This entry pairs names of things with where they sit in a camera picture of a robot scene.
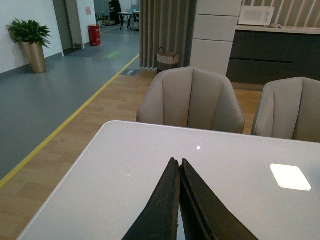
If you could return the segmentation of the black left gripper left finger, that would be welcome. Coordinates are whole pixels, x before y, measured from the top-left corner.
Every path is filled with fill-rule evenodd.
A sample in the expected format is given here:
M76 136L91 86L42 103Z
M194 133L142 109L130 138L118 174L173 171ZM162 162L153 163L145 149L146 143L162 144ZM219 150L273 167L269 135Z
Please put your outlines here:
M175 240L178 232L180 169L169 160L145 208L123 237L124 240Z

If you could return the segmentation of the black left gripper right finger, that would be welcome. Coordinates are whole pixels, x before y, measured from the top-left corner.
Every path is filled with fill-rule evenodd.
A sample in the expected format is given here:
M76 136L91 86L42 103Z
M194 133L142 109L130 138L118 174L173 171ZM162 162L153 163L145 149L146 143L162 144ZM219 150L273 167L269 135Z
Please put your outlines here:
M187 240L256 240L184 158L180 170L180 211Z

